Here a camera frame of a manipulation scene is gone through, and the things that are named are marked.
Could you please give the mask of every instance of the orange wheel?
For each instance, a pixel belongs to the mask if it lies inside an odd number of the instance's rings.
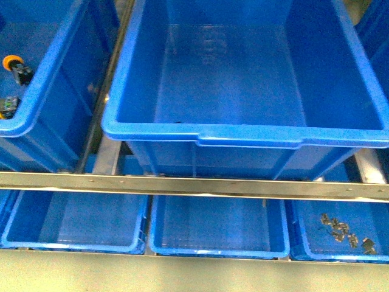
[[[9,56],[6,56],[3,61],[2,61],[2,66],[8,70],[8,71],[12,71],[11,68],[10,68],[10,63],[12,61],[19,61],[20,63],[24,63],[23,59],[19,56],[16,56],[16,55],[9,55]]]

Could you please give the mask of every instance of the metal bar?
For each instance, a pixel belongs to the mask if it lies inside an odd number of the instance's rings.
[[[98,148],[93,173],[96,175],[116,175],[120,173],[119,160],[121,150],[122,143],[120,141],[112,141],[103,136]]]
[[[374,149],[361,149],[355,155],[355,160],[363,183],[386,184],[384,170]]]
[[[388,185],[347,182],[0,172],[0,189],[296,200],[389,201]]]
[[[387,291],[389,265],[0,251],[2,291]]]
[[[84,144],[83,151],[81,152],[80,159],[77,163],[75,173],[84,172],[86,161],[88,160],[88,156],[93,148],[93,145],[98,139],[99,135],[101,135],[100,121],[102,119],[102,115],[104,112],[105,103],[109,99],[108,92],[111,87],[112,79],[114,78],[115,68],[119,60],[120,51],[122,49],[122,45],[126,35],[127,26],[129,23],[129,19],[131,17],[133,5],[134,5],[134,0],[128,0],[125,11],[122,15],[121,18],[122,25],[120,26],[119,29],[119,34],[115,44],[114,52],[112,53],[111,59],[109,61],[103,86],[98,95],[92,121],[86,136],[86,142]]]

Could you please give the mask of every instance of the small metal part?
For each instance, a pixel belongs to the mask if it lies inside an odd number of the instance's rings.
[[[358,247],[358,238],[355,234],[350,234],[348,237],[348,242],[352,248]]]
[[[9,66],[12,70],[13,78],[15,82],[19,85],[28,85],[30,84],[33,72],[30,67],[19,61],[11,61]]]
[[[339,230],[343,232],[343,234],[347,235],[350,231],[350,227],[347,223],[339,223]]]
[[[332,224],[331,224],[331,220],[329,219],[327,213],[322,213],[322,217],[321,217],[320,220],[322,221],[322,224],[323,224],[323,225],[332,225]]]
[[[362,241],[363,241],[362,247],[365,250],[363,254],[377,254],[377,251],[373,247],[375,245],[374,241],[372,241],[367,237],[364,238]]]
[[[335,238],[337,242],[343,242],[346,237],[342,232],[337,231],[332,231],[331,235]]]
[[[340,230],[340,222],[337,218],[332,218],[331,226],[333,229]]]
[[[9,96],[5,99],[0,99],[0,119],[12,119],[18,109],[20,99],[17,96]]]
[[[364,251],[363,254],[372,254],[376,255],[377,251],[374,248],[369,249],[368,251]]]

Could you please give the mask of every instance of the metal shelf rail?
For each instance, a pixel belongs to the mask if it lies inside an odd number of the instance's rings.
[[[75,173],[0,172],[0,189],[389,202],[389,184],[376,152],[369,149],[355,155],[363,183],[124,176],[118,175],[118,166],[125,145],[103,136],[93,174],[85,174],[101,135],[100,120],[132,6],[128,1]],[[0,250],[4,291],[385,291],[388,272],[389,265],[372,263],[163,257],[149,249],[145,255]]]

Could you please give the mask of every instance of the blue plastic bin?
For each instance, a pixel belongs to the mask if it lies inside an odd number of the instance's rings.
[[[341,0],[137,0],[102,125],[168,176],[315,179],[389,146]]]
[[[286,257],[284,202],[155,196],[149,243],[166,256]]]
[[[140,175],[135,158],[125,173]],[[149,196],[21,192],[1,238],[6,248],[141,254]]]
[[[344,165],[334,171],[336,181],[347,181]],[[389,262],[389,204],[335,201],[288,201],[286,203],[291,257],[295,260]],[[357,235],[357,248],[352,248],[346,237],[337,242],[332,229],[320,221],[323,213],[349,224]],[[363,239],[374,244],[376,255],[364,254]]]
[[[19,86],[0,68],[0,97],[19,96],[0,120],[0,169],[72,170],[91,120],[119,21],[112,0],[0,0],[0,59],[19,55],[34,72]]]

